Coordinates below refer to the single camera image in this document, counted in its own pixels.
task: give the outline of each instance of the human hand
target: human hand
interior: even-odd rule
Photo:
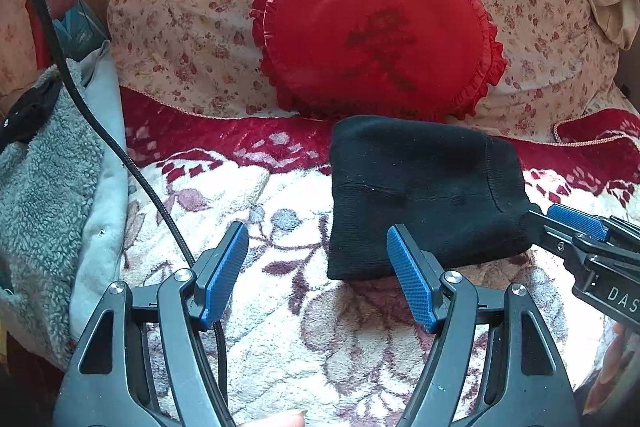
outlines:
[[[305,414],[306,411],[281,412],[238,427],[305,427]]]

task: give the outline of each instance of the plush blanket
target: plush blanket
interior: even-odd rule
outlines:
[[[326,278],[332,228],[331,125],[292,118],[215,120],[122,89],[127,146],[196,256],[235,220],[250,250],[223,319],[229,406],[237,422],[307,409],[309,425],[393,425],[431,347],[395,278]],[[554,144],[513,140],[529,198],[640,222],[640,119],[605,109],[557,124]],[[130,182],[121,277],[161,282],[186,265],[146,194]],[[525,284],[574,386],[602,359],[610,320],[574,298],[572,276],[538,248],[462,270],[474,283]],[[158,330],[150,328],[156,389],[175,417]],[[204,336],[215,370],[212,335]],[[486,329],[478,328],[457,417],[473,406]]]

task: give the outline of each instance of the bed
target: bed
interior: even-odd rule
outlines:
[[[259,73],[251,1],[110,1],[127,147],[194,252],[234,220],[249,227],[250,252],[223,320],[235,420],[302,409],[310,425],[392,425],[431,339],[396,280],[327,280],[331,126],[277,107]],[[483,2],[507,70],[475,116],[451,123],[511,139],[527,194],[543,209],[561,202],[638,222],[640,120],[613,83],[618,49],[588,1]],[[148,198],[129,190],[121,277],[160,282],[185,262]],[[551,254],[533,248],[463,272],[475,283],[531,289],[572,385],[601,364],[611,321],[572,296],[572,277]],[[159,334],[149,335],[161,404],[175,416]],[[476,337],[457,417],[478,389],[486,332]],[[215,342],[204,342],[215,367]]]

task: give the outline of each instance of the red ruffle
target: red ruffle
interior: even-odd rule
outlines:
[[[506,61],[502,57],[502,45],[495,40],[497,35],[496,26],[488,19],[488,15],[480,0],[466,0],[478,21],[481,32],[481,51],[475,70],[471,74],[468,82],[456,93],[451,93],[446,103],[439,104],[438,107],[425,109],[416,104],[415,109],[398,107],[382,107],[376,113],[385,116],[399,116],[401,118],[415,118],[418,120],[444,121],[447,115],[453,115],[460,120],[465,115],[474,114],[474,108],[478,101],[486,96],[488,85],[496,86],[504,70]],[[303,0],[300,2],[300,17],[304,17],[305,10],[312,7],[305,6]],[[282,59],[282,52],[272,49],[270,42],[273,37],[273,22],[278,11],[277,0],[254,0],[250,16],[254,19],[252,35],[255,44],[262,50],[263,58],[261,71],[270,80],[270,84],[276,87],[278,105],[285,110],[297,110],[303,116],[310,118],[343,117],[361,112],[358,108],[358,101],[354,100],[351,108],[345,109],[345,105],[335,110],[330,107],[331,96],[318,92],[318,100],[310,100],[309,93],[300,96],[300,85],[290,85],[283,74],[286,71],[286,58]]]

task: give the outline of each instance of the black cable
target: black cable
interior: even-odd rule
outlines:
[[[191,250],[182,237],[180,230],[175,224],[175,221],[171,217],[171,214],[167,211],[166,207],[156,194],[156,192],[151,188],[151,185],[146,181],[145,177],[142,175],[142,172],[136,167],[136,164],[133,163],[133,160],[129,157],[129,155],[124,152],[122,147],[118,145],[116,140],[111,137],[111,135],[107,132],[107,130],[100,124],[100,122],[94,117],[94,114],[87,107],[86,102],[80,95],[76,84],[71,78],[71,73],[69,73],[69,68],[66,65],[65,54],[62,51],[62,47],[60,46],[60,41],[58,40],[58,36],[56,35],[56,31],[53,27],[53,21],[51,20],[51,14],[49,13],[49,6],[47,5],[46,0],[31,0],[33,3],[33,7],[36,11],[38,19],[42,24],[42,29],[44,31],[45,38],[47,39],[47,44],[49,45],[49,51],[53,57],[54,62],[58,66],[58,71],[60,73],[60,78],[62,79],[62,83],[64,84],[71,100],[76,104],[78,111],[82,115],[82,117],[87,121],[89,126],[96,132],[96,134],[104,140],[104,142],[109,146],[109,148],[115,153],[115,155],[124,163],[127,170],[131,173],[131,175],[136,179],[136,181],[140,184],[143,190],[146,192],[146,195],[149,196],[153,204],[156,206],[156,209],[164,219],[167,227],[171,234],[174,236],[175,242],[178,244],[182,255],[189,267],[193,267],[195,264],[195,259],[193,258],[193,254]],[[218,349],[218,387],[220,388],[220,393],[227,401],[227,383],[226,383],[226,343],[225,343],[225,333],[222,329],[222,324],[217,321],[213,324],[213,331],[216,336],[216,347]]]
[[[213,323],[213,332],[216,335],[216,349],[218,350],[218,388],[222,398],[228,403],[226,393],[226,342],[225,332],[220,321]]]

